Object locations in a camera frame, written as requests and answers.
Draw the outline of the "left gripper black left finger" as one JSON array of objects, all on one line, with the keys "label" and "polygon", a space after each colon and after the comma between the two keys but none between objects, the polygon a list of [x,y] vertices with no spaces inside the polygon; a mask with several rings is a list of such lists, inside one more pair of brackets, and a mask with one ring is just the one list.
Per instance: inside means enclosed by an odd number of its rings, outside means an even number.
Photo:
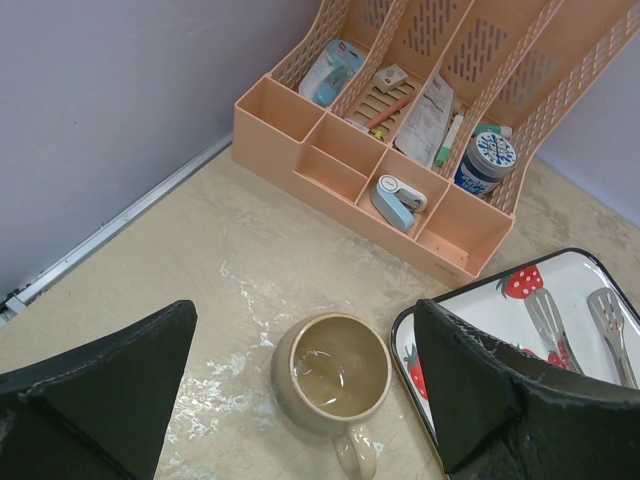
[{"label": "left gripper black left finger", "polygon": [[179,300],[2,374],[2,478],[153,478],[196,323]]}]

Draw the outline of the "white strawberry tray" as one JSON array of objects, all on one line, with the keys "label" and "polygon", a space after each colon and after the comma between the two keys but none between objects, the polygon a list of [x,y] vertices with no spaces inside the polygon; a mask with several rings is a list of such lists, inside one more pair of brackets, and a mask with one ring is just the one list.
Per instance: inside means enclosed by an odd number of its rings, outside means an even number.
[{"label": "white strawberry tray", "polygon": [[[526,308],[536,286],[553,298],[583,373],[619,386],[626,372],[639,376],[639,313],[604,265],[585,250],[557,251],[440,295],[435,302],[516,348],[557,361],[559,353],[538,333]],[[601,314],[613,302],[619,305],[618,332],[629,361],[626,368],[619,366],[588,306],[589,295],[601,289],[611,291],[605,302],[598,303]]]}]

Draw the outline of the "metal serving tongs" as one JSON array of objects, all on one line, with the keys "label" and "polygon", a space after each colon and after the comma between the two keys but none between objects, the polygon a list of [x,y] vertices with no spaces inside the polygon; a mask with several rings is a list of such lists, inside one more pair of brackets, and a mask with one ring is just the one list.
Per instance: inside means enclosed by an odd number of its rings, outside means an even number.
[{"label": "metal serving tongs", "polygon": [[[540,338],[555,348],[565,367],[583,375],[551,293],[545,288],[538,288],[524,299],[524,303]],[[625,345],[625,316],[616,293],[611,288],[603,287],[589,294],[586,303],[599,334],[610,350],[621,385],[638,390],[639,385]]]}]

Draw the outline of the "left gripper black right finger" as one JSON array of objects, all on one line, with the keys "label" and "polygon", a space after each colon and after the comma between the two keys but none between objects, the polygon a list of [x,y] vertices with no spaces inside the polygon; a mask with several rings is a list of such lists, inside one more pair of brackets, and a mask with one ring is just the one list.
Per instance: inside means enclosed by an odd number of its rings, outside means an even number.
[{"label": "left gripper black right finger", "polygon": [[414,333],[452,478],[638,478],[638,391],[525,354],[428,299]]}]

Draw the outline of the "beige ceramic mug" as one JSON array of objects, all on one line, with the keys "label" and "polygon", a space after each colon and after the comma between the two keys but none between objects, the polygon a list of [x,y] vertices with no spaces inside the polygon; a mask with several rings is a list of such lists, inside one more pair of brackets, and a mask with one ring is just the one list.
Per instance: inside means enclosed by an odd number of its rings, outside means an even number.
[{"label": "beige ceramic mug", "polygon": [[349,479],[372,479],[377,454],[367,422],[391,384],[390,353],[362,319],[327,313],[303,319],[277,343],[270,381],[280,409],[296,426],[329,438]]}]

